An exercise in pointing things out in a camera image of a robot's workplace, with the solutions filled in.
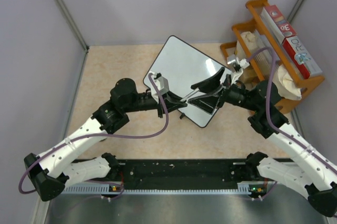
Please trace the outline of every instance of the white cloth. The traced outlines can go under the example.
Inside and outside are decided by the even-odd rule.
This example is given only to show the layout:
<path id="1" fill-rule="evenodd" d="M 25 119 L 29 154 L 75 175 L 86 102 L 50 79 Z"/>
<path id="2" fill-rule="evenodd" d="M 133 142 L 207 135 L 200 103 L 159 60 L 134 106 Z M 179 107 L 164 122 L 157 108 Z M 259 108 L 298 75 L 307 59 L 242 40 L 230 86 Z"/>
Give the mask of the white cloth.
<path id="1" fill-rule="evenodd" d="M 302 98 L 301 89 L 296 87 L 294 80 L 283 65 L 274 74 L 273 82 L 282 97 L 291 100 L 300 100 Z"/>

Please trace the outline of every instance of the gray wall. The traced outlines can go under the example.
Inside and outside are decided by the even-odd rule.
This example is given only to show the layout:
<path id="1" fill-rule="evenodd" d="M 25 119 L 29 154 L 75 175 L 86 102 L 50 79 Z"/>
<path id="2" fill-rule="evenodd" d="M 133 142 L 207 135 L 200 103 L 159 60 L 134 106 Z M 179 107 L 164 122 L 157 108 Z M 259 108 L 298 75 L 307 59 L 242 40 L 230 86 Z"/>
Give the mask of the gray wall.
<path id="1" fill-rule="evenodd" d="M 23 158 L 60 141 L 84 54 L 53 0 L 0 6 L 0 222 L 21 224 L 37 199 L 18 192 Z"/>
<path id="2" fill-rule="evenodd" d="M 337 0 L 306 0 L 293 26 L 326 80 L 298 107 L 306 138 L 337 163 Z"/>
<path id="3" fill-rule="evenodd" d="M 234 40 L 248 0 L 64 0 L 89 45 Z M 269 0 L 287 15 L 296 0 Z"/>

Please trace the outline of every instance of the box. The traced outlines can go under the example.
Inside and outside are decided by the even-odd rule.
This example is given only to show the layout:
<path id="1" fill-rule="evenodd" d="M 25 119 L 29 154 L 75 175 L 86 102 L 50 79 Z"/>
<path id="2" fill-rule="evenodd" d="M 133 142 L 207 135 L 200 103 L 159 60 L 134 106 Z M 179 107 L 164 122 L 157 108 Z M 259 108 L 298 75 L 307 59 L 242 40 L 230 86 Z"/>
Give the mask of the box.
<path id="1" fill-rule="evenodd" d="M 297 35 L 276 5 L 264 7 L 261 18 L 280 44 L 283 43 L 285 38 Z"/>
<path id="2" fill-rule="evenodd" d="M 322 74 L 322 70 L 297 36 L 286 38 L 283 48 L 295 63 L 304 79 Z"/>

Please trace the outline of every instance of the gray metal surface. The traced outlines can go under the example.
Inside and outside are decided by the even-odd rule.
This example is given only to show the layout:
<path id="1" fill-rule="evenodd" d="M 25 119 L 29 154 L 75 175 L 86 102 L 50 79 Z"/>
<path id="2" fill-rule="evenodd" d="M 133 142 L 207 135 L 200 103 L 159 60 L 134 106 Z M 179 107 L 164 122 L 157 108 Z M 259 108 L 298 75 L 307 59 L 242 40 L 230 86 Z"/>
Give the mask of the gray metal surface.
<path id="1" fill-rule="evenodd" d="M 124 195 L 111 203 L 90 199 L 61 219 L 53 216 L 64 214 L 86 197 L 57 197 L 49 207 L 45 224 L 327 223 L 299 194 L 279 185 L 263 202 L 246 200 L 248 196 Z"/>
<path id="2" fill-rule="evenodd" d="M 222 66 L 191 45 L 175 36 L 171 36 L 160 51 L 150 71 L 161 73 L 168 80 L 170 91 L 180 97 L 184 97 L 192 91 L 192 84 L 211 77 Z M 225 79 L 226 74 L 230 73 L 231 71 L 226 68 L 222 81 Z M 145 75 L 144 84 L 150 87 L 151 83 L 147 75 L 148 73 Z M 190 120 L 200 127 L 205 127 L 216 113 L 214 112 L 210 115 L 192 105 L 181 108 L 179 111 L 185 113 Z"/>

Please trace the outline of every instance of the metal corner post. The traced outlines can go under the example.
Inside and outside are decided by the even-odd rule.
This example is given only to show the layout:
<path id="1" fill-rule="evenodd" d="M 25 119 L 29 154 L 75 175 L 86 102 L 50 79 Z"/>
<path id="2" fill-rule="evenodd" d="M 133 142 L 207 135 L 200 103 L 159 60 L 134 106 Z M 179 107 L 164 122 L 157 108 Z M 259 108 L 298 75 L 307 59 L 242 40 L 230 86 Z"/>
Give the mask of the metal corner post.
<path id="1" fill-rule="evenodd" d="M 60 12 L 62 13 L 63 17 L 65 18 L 65 20 L 67 21 L 69 28 L 71 29 L 71 31 L 73 32 L 73 34 L 75 35 L 75 37 L 77 38 L 78 42 L 81 44 L 81 46 L 83 47 L 84 51 L 87 52 L 89 49 L 88 44 L 85 42 L 80 30 L 78 29 L 76 23 L 74 22 L 67 6 L 65 5 L 63 0 L 55 0 L 55 3 L 57 5 L 57 7 L 59 8 Z"/>

